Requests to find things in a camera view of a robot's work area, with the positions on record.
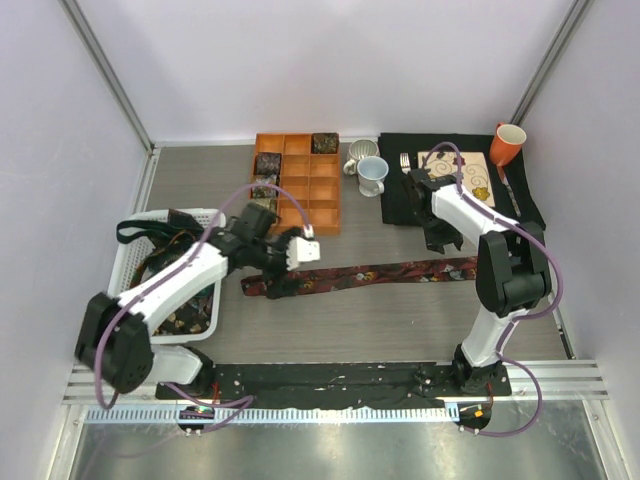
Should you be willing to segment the dark red patterned tie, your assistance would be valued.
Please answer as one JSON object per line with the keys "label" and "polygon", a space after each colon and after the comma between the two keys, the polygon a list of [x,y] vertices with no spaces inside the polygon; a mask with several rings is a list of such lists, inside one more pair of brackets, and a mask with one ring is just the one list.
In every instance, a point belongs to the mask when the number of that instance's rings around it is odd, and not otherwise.
{"label": "dark red patterned tie", "polygon": [[[477,257],[470,256],[292,271],[283,277],[298,279],[300,288],[296,296],[303,296],[382,284],[473,281],[476,272]],[[242,279],[243,294],[249,297],[266,297],[266,281],[263,275]]]}

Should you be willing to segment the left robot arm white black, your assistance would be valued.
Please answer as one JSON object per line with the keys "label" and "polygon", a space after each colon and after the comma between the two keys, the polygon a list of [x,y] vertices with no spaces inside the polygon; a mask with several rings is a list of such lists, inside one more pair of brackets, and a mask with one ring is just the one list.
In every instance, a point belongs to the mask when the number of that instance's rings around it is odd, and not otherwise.
{"label": "left robot arm white black", "polygon": [[212,219],[201,239],[181,257],[138,286],[87,304],[75,347],[79,362],[94,374],[96,397],[110,408],[102,387],[116,396],[146,382],[177,387],[190,398],[205,397],[215,377],[212,360],[181,344],[155,345],[154,332],[179,307],[230,273],[244,267],[280,279],[320,258],[312,226],[292,227],[272,236],[275,214],[255,204],[221,225]]}

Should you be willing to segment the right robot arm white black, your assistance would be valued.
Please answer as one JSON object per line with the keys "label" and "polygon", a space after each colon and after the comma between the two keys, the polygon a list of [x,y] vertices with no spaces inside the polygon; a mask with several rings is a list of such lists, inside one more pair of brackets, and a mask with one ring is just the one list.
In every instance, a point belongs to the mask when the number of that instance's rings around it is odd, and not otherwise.
{"label": "right robot arm white black", "polygon": [[451,380],[462,394],[482,393],[497,376],[501,353],[517,323],[550,293],[543,232],[535,223],[520,224],[470,197],[452,175],[432,178],[414,169],[403,187],[429,250],[443,253],[447,245],[459,249],[465,240],[477,248],[480,310],[456,347]]}

